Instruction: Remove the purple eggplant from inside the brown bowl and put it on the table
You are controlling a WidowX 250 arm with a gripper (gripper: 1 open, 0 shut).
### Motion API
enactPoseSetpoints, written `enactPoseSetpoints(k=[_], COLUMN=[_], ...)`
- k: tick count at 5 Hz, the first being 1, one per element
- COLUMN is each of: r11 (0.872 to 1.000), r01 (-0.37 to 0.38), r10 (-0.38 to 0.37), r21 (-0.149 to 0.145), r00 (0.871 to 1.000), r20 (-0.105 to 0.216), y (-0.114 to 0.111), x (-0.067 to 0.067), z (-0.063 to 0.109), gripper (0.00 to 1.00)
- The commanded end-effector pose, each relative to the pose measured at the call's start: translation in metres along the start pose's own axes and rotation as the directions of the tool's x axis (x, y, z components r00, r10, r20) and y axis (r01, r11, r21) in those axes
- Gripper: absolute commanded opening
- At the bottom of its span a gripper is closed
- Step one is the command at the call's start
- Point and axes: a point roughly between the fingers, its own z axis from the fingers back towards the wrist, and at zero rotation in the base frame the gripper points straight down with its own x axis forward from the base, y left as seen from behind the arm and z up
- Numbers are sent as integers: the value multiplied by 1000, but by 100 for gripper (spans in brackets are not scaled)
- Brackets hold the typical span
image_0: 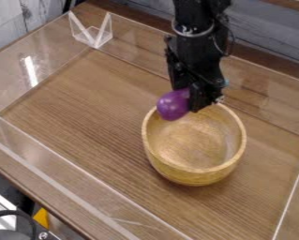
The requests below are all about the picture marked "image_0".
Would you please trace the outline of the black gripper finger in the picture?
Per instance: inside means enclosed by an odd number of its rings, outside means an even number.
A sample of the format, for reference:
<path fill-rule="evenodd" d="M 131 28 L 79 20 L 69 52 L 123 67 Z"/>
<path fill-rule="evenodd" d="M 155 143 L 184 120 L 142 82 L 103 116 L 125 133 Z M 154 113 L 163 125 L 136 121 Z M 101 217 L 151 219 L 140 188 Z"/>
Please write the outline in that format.
<path fill-rule="evenodd" d="M 223 89 L 227 85 L 227 82 L 194 82 L 190 85 L 190 110 L 198 113 L 202 109 L 218 103 L 223 99 Z"/>

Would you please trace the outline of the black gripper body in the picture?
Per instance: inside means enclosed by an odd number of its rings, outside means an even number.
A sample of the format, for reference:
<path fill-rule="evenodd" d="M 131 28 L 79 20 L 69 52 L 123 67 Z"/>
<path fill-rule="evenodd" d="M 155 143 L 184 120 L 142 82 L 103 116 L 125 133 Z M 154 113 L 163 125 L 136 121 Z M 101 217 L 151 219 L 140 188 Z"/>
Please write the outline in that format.
<path fill-rule="evenodd" d="M 220 59 L 230 55 L 227 22 L 212 22 L 204 31 L 171 23 L 174 36 L 166 36 L 166 56 L 171 88 L 179 90 L 202 82 L 215 88 L 226 86 Z"/>

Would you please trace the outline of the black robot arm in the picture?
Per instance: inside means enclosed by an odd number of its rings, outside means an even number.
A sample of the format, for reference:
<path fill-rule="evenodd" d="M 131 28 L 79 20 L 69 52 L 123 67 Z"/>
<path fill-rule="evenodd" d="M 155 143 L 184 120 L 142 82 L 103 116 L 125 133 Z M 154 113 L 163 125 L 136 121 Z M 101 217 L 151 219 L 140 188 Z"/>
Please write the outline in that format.
<path fill-rule="evenodd" d="M 172 36 L 166 36 L 166 57 L 174 90 L 190 90 L 190 111 L 196 113 L 223 97 L 228 83 L 220 69 L 230 56 L 231 0 L 172 0 Z"/>

